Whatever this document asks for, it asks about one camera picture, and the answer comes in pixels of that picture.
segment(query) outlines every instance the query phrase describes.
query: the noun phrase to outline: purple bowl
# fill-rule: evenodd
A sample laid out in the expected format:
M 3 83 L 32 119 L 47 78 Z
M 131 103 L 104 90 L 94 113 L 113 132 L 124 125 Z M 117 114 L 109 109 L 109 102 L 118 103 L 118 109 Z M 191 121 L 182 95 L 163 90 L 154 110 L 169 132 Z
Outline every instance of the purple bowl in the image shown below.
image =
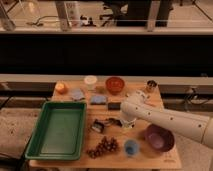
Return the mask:
M 167 152 L 174 147 L 175 139 L 171 131 L 151 124 L 145 131 L 145 140 L 157 151 Z

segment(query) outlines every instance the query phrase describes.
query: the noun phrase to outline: green tray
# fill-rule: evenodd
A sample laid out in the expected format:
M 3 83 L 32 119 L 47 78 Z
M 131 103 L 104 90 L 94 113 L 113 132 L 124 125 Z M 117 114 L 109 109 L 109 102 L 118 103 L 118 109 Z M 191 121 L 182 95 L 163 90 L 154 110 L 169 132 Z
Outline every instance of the green tray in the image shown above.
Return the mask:
M 85 115 L 86 103 L 46 102 L 25 157 L 35 160 L 79 159 Z

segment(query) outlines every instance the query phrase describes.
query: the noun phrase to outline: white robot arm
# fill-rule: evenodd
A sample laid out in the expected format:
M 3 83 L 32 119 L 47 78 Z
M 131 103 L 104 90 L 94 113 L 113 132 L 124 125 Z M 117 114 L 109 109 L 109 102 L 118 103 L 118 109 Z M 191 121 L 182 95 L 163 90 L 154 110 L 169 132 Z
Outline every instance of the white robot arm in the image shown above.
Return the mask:
M 121 123 L 131 125 L 144 119 L 162 128 L 213 148 L 213 119 L 186 112 L 152 107 L 143 91 L 136 91 L 121 103 Z

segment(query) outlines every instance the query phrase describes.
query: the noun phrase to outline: blue cup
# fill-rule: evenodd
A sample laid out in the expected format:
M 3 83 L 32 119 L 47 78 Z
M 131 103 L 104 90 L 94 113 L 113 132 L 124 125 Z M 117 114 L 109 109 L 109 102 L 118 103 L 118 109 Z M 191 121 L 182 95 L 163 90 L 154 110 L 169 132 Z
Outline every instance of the blue cup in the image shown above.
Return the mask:
M 139 145 L 134 140 L 127 140 L 124 143 L 124 150 L 127 156 L 131 157 L 134 156 L 139 151 Z

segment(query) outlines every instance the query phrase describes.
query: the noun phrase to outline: white cup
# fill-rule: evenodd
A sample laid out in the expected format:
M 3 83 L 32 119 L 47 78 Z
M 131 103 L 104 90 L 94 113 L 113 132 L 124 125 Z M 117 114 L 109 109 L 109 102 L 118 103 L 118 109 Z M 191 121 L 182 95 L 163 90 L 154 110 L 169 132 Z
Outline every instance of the white cup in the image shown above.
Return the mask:
M 94 75 L 88 75 L 84 78 L 84 83 L 86 84 L 88 90 L 95 90 L 97 81 L 98 78 Z

